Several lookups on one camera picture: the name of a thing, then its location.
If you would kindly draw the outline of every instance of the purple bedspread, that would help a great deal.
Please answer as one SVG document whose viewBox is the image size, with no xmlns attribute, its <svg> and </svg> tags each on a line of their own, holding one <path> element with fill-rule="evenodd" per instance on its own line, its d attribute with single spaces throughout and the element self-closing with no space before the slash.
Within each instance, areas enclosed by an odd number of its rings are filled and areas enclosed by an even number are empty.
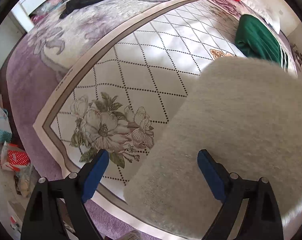
<svg viewBox="0 0 302 240">
<path fill-rule="evenodd" d="M 62 179 L 60 166 L 45 149 L 32 125 L 58 82 L 98 40 L 135 15 L 168 0 L 106 0 L 59 19 L 59 8 L 39 22 L 18 44 L 7 68 L 12 114 L 25 150 L 41 176 Z M 239 18 L 228 0 L 212 0 Z M 132 227 L 93 201 L 86 208 L 97 229 L 112 239 Z"/>
</svg>

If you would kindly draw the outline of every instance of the blue gripper pad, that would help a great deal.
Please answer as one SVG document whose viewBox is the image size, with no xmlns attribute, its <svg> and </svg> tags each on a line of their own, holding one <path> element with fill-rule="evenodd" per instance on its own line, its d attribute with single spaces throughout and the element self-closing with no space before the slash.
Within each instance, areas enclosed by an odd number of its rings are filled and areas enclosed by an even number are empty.
<svg viewBox="0 0 302 240">
<path fill-rule="evenodd" d="M 87 179 L 84 182 L 83 194 L 82 194 L 83 203 L 85 203 L 87 200 L 93 197 L 93 194 L 97 189 L 100 180 L 107 169 L 108 164 L 109 164 L 109 154 L 106 150 L 104 150 L 98 162 L 94 165 Z"/>
<path fill-rule="evenodd" d="M 202 171 L 202 174 L 204 175 L 214 197 L 224 203 L 226 199 L 224 183 L 209 160 L 210 156 L 207 156 L 207 154 L 207 151 L 198 152 L 198 166 Z"/>
</svg>

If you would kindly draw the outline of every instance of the bed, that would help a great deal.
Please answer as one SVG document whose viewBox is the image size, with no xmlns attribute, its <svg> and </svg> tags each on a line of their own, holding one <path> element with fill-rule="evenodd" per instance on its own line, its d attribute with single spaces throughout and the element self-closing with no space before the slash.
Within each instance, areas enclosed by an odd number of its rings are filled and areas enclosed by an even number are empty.
<svg viewBox="0 0 302 240">
<path fill-rule="evenodd" d="M 218 57 L 244 57 L 233 44 L 241 15 L 260 17 L 230 0 L 105 0 L 61 20 L 63 9 L 39 22 L 8 63 L 25 150 L 39 174 L 54 180 L 107 149 L 110 164 L 93 197 L 98 205 L 86 203 L 97 229 L 113 239 L 132 227 L 146 239 L 182 239 L 130 210 L 123 188 L 201 70 Z M 287 40 L 267 28 L 296 76 Z M 302 224 L 296 210 L 283 218 L 285 239 Z"/>
</svg>

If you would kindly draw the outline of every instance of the diamond pattern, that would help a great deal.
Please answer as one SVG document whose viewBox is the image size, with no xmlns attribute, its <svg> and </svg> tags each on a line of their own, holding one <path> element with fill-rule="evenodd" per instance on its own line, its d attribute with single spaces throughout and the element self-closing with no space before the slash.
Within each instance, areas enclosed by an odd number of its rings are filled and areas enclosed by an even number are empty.
<svg viewBox="0 0 302 240">
<path fill-rule="evenodd" d="M 117 96 L 121 113 L 126 106 L 134 113 L 143 107 L 156 142 L 201 71 L 214 59 L 210 49 L 243 57 L 232 44 L 236 24 L 218 7 L 199 0 L 157 17 L 114 45 L 77 85 L 51 125 L 70 159 L 79 167 L 84 164 L 79 162 L 79 149 L 70 146 L 76 127 L 70 106 L 76 98 L 87 95 L 89 102 L 102 100 L 101 92 L 105 92 L 111 98 Z M 133 152 L 123 153 L 125 168 L 110 163 L 101 183 L 124 199 L 126 183 L 149 151 L 135 147 Z"/>
</svg>

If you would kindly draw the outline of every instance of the beige fabric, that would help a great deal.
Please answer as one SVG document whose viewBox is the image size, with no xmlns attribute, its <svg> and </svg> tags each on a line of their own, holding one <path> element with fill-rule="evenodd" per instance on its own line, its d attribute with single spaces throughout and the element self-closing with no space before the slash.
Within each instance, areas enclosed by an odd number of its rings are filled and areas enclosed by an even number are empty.
<svg viewBox="0 0 302 240">
<path fill-rule="evenodd" d="M 244 179 L 267 177 L 283 217 L 302 197 L 302 83 L 266 61 L 215 60 L 126 186 L 127 203 L 201 239 L 221 207 L 197 165 L 203 148 Z"/>
</svg>

